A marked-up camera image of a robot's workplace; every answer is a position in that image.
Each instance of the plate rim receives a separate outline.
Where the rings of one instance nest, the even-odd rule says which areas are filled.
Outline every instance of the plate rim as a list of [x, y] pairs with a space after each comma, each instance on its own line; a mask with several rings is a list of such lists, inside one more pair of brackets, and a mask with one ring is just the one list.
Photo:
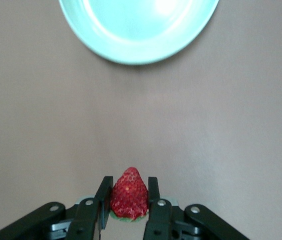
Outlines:
[[[89, 41], [87, 41], [87, 38], [85, 36], [83, 36], [83, 34], [81, 33], [81, 30], [79, 30], [77, 28], [76, 24], [72, 21], [72, 17], [70, 16], [68, 10], [65, 7], [66, 1], [70, 1], [71, 3], [73, 3], [75, 0], [59, 0], [59, 4], [61, 6], [63, 15], [65, 16], [65, 19], [66, 19], [68, 25], [70, 26], [70, 28], [74, 32], [74, 34], [79, 38], [79, 40], [86, 47], [88, 47], [92, 52], [99, 55], [100, 57], [107, 59], [111, 62], [123, 64], [123, 65], [147, 65], [147, 64], [152, 64], [152, 63], [162, 61], [164, 59], [167, 59], [167, 58], [177, 54], [178, 52], [180, 52], [181, 50], [186, 48], [202, 32], [202, 30], [205, 28], [207, 23], [210, 21], [213, 13], [215, 12], [215, 9], [216, 9], [218, 3], [219, 3], [219, 0], [211, 0], [214, 3], [211, 6], [208, 14], [206, 14], [206, 16], [205, 16], [204, 20], [202, 21], [202, 23], [200, 24], [200, 26], [198, 28], [194, 29], [193, 33], [190, 35], [190, 37], [185, 38], [184, 41], [180, 44], [180, 46], [174, 48], [171, 51], [166, 51], [165, 54], [159, 54], [155, 57], [151, 56], [151, 57], [146, 57], [146, 58], [143, 57], [143, 58], [129, 59], [129, 58], [124, 58], [122, 56], [105, 54], [101, 50], [99, 50], [97, 47], [94, 47], [93, 45], [91, 45], [89, 43]], [[83, 0], [77, 0], [77, 3], [83, 4]]]

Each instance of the gray table surface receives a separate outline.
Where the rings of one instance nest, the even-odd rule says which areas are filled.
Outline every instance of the gray table surface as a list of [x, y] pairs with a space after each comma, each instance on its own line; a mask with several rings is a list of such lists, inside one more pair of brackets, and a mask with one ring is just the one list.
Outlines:
[[[0, 0], [0, 228], [130, 166], [182, 208], [282, 239], [282, 1], [221, 0], [183, 51], [125, 66], [86, 48], [58, 1]], [[144, 224], [111, 220], [102, 239]]]

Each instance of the red strawberry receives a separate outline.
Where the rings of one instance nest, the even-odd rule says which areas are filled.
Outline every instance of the red strawberry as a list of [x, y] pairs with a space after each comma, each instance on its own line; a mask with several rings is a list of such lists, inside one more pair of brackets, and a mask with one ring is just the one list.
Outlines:
[[119, 218], [135, 220], [146, 215], [148, 191], [135, 167], [128, 168], [118, 179], [112, 189], [110, 205]]

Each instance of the robotic arm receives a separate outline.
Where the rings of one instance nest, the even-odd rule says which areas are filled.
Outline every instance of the robotic arm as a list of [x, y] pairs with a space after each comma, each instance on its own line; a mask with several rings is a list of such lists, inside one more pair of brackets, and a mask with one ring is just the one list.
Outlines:
[[[110, 213], [113, 177], [105, 176], [96, 195], [69, 209], [50, 202], [0, 230], [0, 240], [101, 240]], [[148, 178], [149, 219], [143, 240], [249, 240], [200, 204], [181, 210], [160, 197], [156, 177]]]

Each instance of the bolt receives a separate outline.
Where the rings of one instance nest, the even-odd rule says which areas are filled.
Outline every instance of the bolt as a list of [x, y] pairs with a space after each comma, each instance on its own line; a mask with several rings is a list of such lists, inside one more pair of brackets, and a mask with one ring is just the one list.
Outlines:
[[200, 209], [197, 206], [191, 207], [191, 212], [194, 214], [198, 214], [200, 212]]
[[88, 201], [85, 202], [85, 205], [88, 205], [88, 206], [92, 205], [92, 204], [93, 204], [93, 200], [88, 200]]
[[158, 205], [158, 206], [161, 206], [161, 207], [162, 207], [162, 206], [165, 206], [165, 204], [166, 204], [166, 202], [165, 202], [164, 200], [162, 200], [162, 199], [161, 199], [161, 200], [158, 200], [158, 202], [157, 202], [157, 205]]
[[51, 212], [54, 212], [54, 211], [56, 211], [56, 210], [58, 210], [59, 209], [59, 206], [52, 206], [52, 207], [50, 207], [50, 211]]

